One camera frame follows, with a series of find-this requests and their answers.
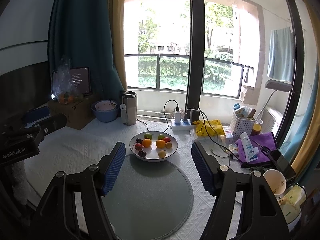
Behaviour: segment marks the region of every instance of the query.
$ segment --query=white perforated basket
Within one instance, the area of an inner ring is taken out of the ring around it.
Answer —
[[[255,120],[240,119],[233,112],[230,123],[230,131],[232,132],[233,141],[240,139],[240,134],[246,132],[250,136]]]

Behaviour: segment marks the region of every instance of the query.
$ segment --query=yellow lid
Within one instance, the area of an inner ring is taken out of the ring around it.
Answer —
[[[261,131],[261,125],[255,123],[255,124],[253,125],[252,130],[255,130],[256,132],[260,132],[260,131]]]

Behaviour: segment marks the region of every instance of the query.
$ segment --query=textured tablecloth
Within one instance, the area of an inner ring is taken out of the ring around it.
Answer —
[[[166,123],[145,121],[150,131],[164,131]],[[90,164],[98,163],[103,155],[109,154],[117,141],[126,145],[126,154],[132,154],[128,145],[133,136],[147,131],[146,126],[137,122],[136,125],[126,126],[118,118],[110,123],[102,123],[94,119],[81,131],[64,127],[45,137],[39,145],[40,153],[25,160],[26,174],[32,187],[42,195],[57,171],[63,170],[67,174],[81,172]],[[168,239],[197,240],[200,238],[207,224],[215,198],[204,190],[201,179],[191,158],[191,145],[193,143],[189,131],[172,132],[178,142],[178,150],[168,161],[177,165],[191,182],[194,203],[187,222]],[[202,140],[207,153],[210,149],[223,156],[225,153],[208,139]],[[220,164],[228,165],[228,158],[216,157]],[[231,161],[230,168],[238,172],[248,172],[241,169],[238,161]],[[241,193],[237,193],[236,199],[241,201]],[[76,209],[79,226],[86,231],[86,225],[81,205],[80,193],[76,193]],[[234,205],[234,215],[230,225],[228,239],[236,235],[241,206]]]

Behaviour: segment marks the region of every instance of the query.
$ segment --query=silver screw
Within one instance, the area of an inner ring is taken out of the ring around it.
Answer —
[[[221,165],[220,170],[227,171],[227,170],[229,170],[229,167],[227,165]]]
[[[61,177],[64,176],[64,172],[63,172],[63,171],[58,171],[58,172],[56,173],[56,176],[57,176],[57,178],[61,178]]]
[[[253,174],[256,177],[261,177],[261,172],[260,171],[254,171]]]
[[[88,169],[89,169],[89,171],[95,171],[95,170],[98,169],[98,165],[97,164],[91,164]]]

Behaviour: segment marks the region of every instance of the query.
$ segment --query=cardboard box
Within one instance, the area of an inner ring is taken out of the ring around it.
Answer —
[[[68,105],[62,105],[57,100],[50,100],[48,106],[51,115],[62,113],[67,117],[66,126],[81,130],[95,118],[91,105],[99,100],[98,95],[89,95],[84,97],[82,101]]]

